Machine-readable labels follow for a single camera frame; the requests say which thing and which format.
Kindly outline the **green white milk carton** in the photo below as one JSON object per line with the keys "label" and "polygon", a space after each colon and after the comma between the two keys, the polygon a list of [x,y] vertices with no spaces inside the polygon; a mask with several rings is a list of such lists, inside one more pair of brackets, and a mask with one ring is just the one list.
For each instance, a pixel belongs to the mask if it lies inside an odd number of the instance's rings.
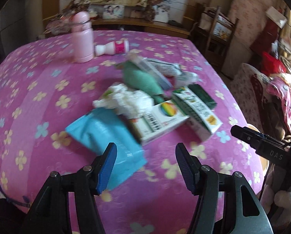
{"label": "green white milk carton", "polygon": [[222,121],[187,86],[174,90],[171,97],[189,116],[188,123],[202,142],[212,137],[222,126]]}

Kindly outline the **dark green packet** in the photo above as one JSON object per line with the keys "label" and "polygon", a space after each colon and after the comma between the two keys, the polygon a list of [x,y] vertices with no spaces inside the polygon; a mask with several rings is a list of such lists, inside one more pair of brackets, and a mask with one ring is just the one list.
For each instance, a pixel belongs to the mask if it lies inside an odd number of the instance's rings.
{"label": "dark green packet", "polygon": [[188,85],[188,88],[202,100],[209,109],[213,110],[217,106],[217,102],[199,84]]}

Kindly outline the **rainbow logo medicine box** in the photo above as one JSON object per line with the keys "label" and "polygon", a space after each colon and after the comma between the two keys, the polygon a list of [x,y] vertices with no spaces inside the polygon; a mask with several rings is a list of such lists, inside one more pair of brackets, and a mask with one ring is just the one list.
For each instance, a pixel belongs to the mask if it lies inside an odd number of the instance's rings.
{"label": "rainbow logo medicine box", "polygon": [[129,120],[132,133],[141,145],[146,145],[175,130],[189,119],[172,100],[152,107],[149,113]]}

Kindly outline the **light blue snack bag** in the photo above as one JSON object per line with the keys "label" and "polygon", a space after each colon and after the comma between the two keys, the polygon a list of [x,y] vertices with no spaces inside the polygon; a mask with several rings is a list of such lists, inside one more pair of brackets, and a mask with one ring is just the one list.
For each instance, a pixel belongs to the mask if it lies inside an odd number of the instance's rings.
{"label": "light blue snack bag", "polygon": [[147,163],[142,146],[111,109],[95,108],[73,121],[65,131],[97,156],[104,153],[109,143],[115,143],[117,157],[108,190],[118,187]]}

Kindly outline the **white tissue paper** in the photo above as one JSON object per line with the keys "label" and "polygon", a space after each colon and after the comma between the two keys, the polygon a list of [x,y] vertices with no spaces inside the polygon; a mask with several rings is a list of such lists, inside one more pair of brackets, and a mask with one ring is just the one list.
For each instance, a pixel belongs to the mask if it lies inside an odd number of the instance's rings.
{"label": "white tissue paper", "polygon": [[93,107],[114,110],[127,119],[140,118],[149,113],[154,100],[142,90],[133,90],[123,83],[114,83],[93,101]]}

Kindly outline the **green fluffy cloth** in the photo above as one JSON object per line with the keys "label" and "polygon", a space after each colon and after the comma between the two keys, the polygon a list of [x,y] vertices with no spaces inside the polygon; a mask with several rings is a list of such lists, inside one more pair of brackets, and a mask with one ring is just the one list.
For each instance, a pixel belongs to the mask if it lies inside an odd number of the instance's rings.
{"label": "green fluffy cloth", "polygon": [[164,91],[152,75],[139,69],[131,61],[121,63],[120,67],[123,82],[127,86],[145,92],[154,100],[155,104],[160,104],[165,101],[163,97]]}

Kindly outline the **white blue medicine box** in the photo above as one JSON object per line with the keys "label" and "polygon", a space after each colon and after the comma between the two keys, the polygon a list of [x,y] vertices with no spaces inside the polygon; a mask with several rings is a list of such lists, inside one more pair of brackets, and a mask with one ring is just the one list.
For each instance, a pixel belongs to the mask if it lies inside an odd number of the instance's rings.
{"label": "white blue medicine box", "polygon": [[173,86],[169,82],[169,80],[160,73],[150,62],[148,62],[145,58],[138,56],[133,53],[129,53],[127,58],[133,62],[139,69],[150,74],[157,81],[157,83],[163,88],[163,90],[172,89]]}

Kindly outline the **floral covered sofa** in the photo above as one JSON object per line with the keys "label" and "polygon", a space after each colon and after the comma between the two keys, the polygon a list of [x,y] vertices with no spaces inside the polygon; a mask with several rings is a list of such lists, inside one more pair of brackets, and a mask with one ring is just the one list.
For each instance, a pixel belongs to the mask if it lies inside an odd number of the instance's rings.
{"label": "floral covered sofa", "polygon": [[[286,143],[290,141],[291,132],[284,122],[280,100],[267,93],[267,84],[271,79],[271,75],[267,76],[244,63],[231,83],[232,94],[248,122],[246,127]],[[291,222],[291,187],[289,191],[274,192],[274,165],[268,159],[262,158],[267,161],[267,172],[259,192],[259,200],[271,226],[282,230]]]}

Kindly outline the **pink blanket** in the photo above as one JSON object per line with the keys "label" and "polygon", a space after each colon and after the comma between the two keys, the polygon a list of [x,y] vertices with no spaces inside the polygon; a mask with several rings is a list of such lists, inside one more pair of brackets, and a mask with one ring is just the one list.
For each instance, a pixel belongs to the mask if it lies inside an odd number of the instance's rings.
{"label": "pink blanket", "polygon": [[271,77],[267,84],[267,93],[280,100],[284,122],[291,132],[291,74],[271,74]]}

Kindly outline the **red cushion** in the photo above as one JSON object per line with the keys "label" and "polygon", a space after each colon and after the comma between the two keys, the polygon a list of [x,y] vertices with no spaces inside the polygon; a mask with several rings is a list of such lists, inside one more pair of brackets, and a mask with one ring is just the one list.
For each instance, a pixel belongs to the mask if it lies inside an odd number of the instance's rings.
{"label": "red cushion", "polygon": [[262,52],[261,72],[267,76],[286,73],[283,63],[267,52]]}

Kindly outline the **wooden chair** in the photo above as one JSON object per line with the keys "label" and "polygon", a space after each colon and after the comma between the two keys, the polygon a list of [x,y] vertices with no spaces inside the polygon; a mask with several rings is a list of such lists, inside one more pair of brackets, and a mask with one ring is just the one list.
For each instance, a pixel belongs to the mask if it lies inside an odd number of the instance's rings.
{"label": "wooden chair", "polygon": [[230,21],[220,6],[198,7],[197,21],[190,30],[191,41],[216,71],[222,70],[238,22]]}

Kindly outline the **pink floral tablecloth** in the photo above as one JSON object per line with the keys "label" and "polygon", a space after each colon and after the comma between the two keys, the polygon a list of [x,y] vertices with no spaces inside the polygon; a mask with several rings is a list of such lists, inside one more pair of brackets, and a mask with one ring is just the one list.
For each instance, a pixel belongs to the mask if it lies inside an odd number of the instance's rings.
{"label": "pink floral tablecloth", "polygon": [[[227,86],[188,40],[133,31],[96,31],[96,44],[127,40],[145,58],[179,64],[197,74],[198,83],[216,101],[222,125],[201,142],[188,125],[150,144],[131,146],[114,174],[130,177],[96,198],[107,233],[185,233],[197,202],[186,188],[175,157],[178,143],[202,164],[223,174],[243,173],[255,192],[262,187],[259,157],[231,136],[233,125],[246,119]],[[119,144],[130,136],[122,119],[109,109],[94,110],[93,101],[122,80],[116,68],[125,56],[100,56],[78,64],[71,35],[36,41],[11,52],[0,64],[0,189],[20,203],[31,204],[51,171],[70,174],[97,154],[71,138],[66,128],[88,115],[89,137]]]}

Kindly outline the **white pink yogurt bottle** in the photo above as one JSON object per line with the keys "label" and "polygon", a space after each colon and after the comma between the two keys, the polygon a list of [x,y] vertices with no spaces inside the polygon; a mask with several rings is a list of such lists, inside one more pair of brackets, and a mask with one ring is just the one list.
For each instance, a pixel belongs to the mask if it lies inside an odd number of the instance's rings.
{"label": "white pink yogurt bottle", "polygon": [[112,41],[105,45],[95,46],[95,56],[125,54],[129,52],[128,40]]}

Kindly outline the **wooden sideboard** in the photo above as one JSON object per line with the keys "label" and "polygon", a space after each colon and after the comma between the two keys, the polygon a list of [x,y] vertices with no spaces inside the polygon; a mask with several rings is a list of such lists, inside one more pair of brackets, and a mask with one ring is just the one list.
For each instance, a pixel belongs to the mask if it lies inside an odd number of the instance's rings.
{"label": "wooden sideboard", "polygon": [[[44,34],[47,36],[60,35],[71,31],[72,16],[57,16],[50,20],[45,27]],[[122,19],[92,19],[92,28],[97,30],[126,30],[139,31],[151,34],[163,34],[167,36],[180,37],[188,39],[189,32],[184,28],[174,27],[168,23],[146,21],[138,18],[122,18]]]}

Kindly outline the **framed photo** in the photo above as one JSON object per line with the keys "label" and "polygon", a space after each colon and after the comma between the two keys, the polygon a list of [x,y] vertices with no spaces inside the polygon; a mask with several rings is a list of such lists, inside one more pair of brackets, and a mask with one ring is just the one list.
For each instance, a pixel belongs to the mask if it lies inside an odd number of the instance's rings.
{"label": "framed photo", "polygon": [[102,18],[108,19],[122,19],[124,18],[124,5],[104,5]]}

